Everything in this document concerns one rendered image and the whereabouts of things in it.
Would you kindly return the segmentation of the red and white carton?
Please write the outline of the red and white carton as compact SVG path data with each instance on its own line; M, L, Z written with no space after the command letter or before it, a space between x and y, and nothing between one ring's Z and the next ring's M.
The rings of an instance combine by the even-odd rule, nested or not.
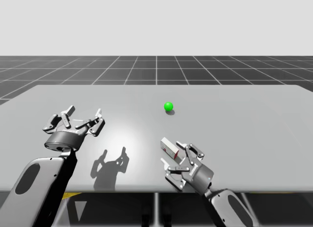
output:
M160 147L172 159L175 159L178 156L179 149L172 142L170 142L166 137L163 137L161 139Z

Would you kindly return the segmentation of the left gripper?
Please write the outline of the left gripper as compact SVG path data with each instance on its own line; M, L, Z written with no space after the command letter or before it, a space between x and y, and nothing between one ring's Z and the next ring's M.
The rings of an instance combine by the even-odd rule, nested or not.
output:
M43 131L50 134L44 143L47 149L63 152L64 150L78 151L87 134L94 137L99 136L105 125L102 110L98 109L94 118L86 120L69 120L74 113L75 107L71 105L67 110L59 114L53 114Z

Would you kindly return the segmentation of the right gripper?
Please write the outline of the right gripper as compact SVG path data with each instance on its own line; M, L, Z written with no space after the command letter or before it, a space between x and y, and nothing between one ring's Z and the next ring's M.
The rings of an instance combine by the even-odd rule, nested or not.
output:
M204 195L211 185L214 172L201 162L194 162L191 152L196 155L198 160L203 159L205 154L192 143L186 144L177 141L176 145L185 151L189 163L193 166L170 166L164 158L161 158L165 170L165 179L177 191L182 191L187 182L197 193Z

